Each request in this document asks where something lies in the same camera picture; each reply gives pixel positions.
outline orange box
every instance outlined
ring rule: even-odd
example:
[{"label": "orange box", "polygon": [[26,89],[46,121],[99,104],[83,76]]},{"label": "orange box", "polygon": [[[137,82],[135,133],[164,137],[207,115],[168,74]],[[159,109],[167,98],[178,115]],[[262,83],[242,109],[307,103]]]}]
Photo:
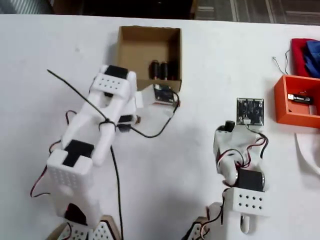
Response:
[{"label": "orange box", "polygon": [[[310,105],[288,99],[288,94],[313,97]],[[320,129],[320,79],[283,75],[274,86],[276,122]]]}]

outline white table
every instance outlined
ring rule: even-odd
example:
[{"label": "white table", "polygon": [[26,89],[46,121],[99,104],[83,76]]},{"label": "white table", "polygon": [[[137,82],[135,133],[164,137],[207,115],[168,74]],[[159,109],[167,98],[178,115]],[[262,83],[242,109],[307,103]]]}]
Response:
[{"label": "white table", "polygon": [[[163,134],[134,132],[114,143],[124,234],[127,240],[178,240],[205,206],[221,201],[222,176],[213,156],[214,131],[236,118],[236,98],[265,99],[265,161],[272,171],[272,217],[248,239],[317,239],[320,179],[297,153],[294,132],[275,122],[273,86],[291,38],[320,39],[319,26],[91,16],[0,15],[0,232],[2,239],[44,239],[62,219],[49,196],[29,191],[48,158],[50,143],[66,129],[66,110],[83,104],[47,68],[86,93],[103,63],[114,62],[118,27],[182,28],[181,108]],[[167,116],[152,106],[142,123],[157,132]],[[100,170],[103,212],[119,222],[111,157]],[[45,190],[44,182],[37,193]]]}]

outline floor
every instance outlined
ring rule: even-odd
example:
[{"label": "floor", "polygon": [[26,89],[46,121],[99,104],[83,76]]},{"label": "floor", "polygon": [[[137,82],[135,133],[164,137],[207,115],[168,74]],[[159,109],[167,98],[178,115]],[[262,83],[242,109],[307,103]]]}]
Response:
[{"label": "floor", "polygon": [[198,0],[195,19],[320,25],[320,0]]}]

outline cardboard box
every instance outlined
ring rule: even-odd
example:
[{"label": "cardboard box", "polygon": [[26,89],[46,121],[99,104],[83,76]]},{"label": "cardboard box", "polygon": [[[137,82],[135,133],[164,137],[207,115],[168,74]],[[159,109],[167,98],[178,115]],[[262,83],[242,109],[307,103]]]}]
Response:
[{"label": "cardboard box", "polygon": [[[294,102],[288,94],[313,97],[313,106]],[[274,101],[277,123],[320,128],[320,79],[283,75],[274,86]]]},{"label": "cardboard box", "polygon": [[[138,90],[151,84],[170,86],[176,93],[182,84],[182,34],[180,28],[121,26],[117,42],[117,66],[136,72]],[[153,60],[177,61],[175,80],[150,78]]]}]

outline red wire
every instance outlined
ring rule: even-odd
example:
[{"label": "red wire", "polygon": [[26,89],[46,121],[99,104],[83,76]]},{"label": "red wire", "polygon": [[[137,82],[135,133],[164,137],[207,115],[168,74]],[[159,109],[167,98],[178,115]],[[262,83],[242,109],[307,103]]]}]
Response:
[{"label": "red wire", "polygon": [[[73,110],[68,110],[68,111],[66,111],[66,113],[65,113],[65,120],[66,120],[66,124],[67,124],[67,125],[69,125],[68,113],[70,113],[70,112],[71,112],[71,113],[74,113],[74,114],[77,114],[77,112],[75,112],[75,111],[73,111]],[[54,143],[52,143],[52,144],[50,145],[50,147],[49,147],[49,155],[52,153],[52,148],[53,148],[56,144],[58,144],[58,143],[61,143],[61,140],[55,141]],[[42,196],[42,195],[50,195],[50,192],[43,192],[43,193],[39,193],[39,194],[33,196],[33,192],[34,192],[37,184],[38,184],[38,183],[40,182],[40,180],[43,178],[43,176],[44,176],[45,173],[47,172],[47,169],[48,169],[48,167],[47,167],[47,165],[46,165],[46,166],[44,167],[41,175],[38,177],[38,179],[37,179],[37,180],[35,181],[35,183],[33,184],[32,188],[31,188],[31,190],[30,190],[30,197],[31,197],[31,198],[37,198],[37,197],[40,197],[40,196]]]},{"label": "red wire", "polygon": [[65,238],[63,238],[62,240],[68,240],[68,239],[71,237],[71,235],[72,235],[72,228],[71,228],[70,223],[68,223],[68,222],[67,222],[66,224],[68,224],[69,229],[70,229],[70,232],[69,232],[69,235],[68,235],[68,236],[66,236]]},{"label": "red wire", "polygon": [[225,150],[223,153],[220,154],[216,164],[219,166],[220,165],[220,161],[221,159],[224,157],[224,155],[227,153],[227,152],[230,152],[230,151],[233,151],[233,149],[228,149],[228,150]]},{"label": "red wire", "polygon": [[250,166],[251,156],[250,156],[249,150],[250,150],[252,147],[258,147],[258,146],[261,146],[261,145],[263,145],[263,144],[265,144],[265,143],[266,143],[266,139],[263,138],[263,137],[260,137],[260,138],[258,138],[258,139],[255,141],[255,144],[251,144],[251,145],[249,145],[249,146],[246,147],[246,152],[247,152],[247,155],[248,155],[248,163],[245,164],[245,165],[243,166],[243,168],[248,168],[248,167]]}]

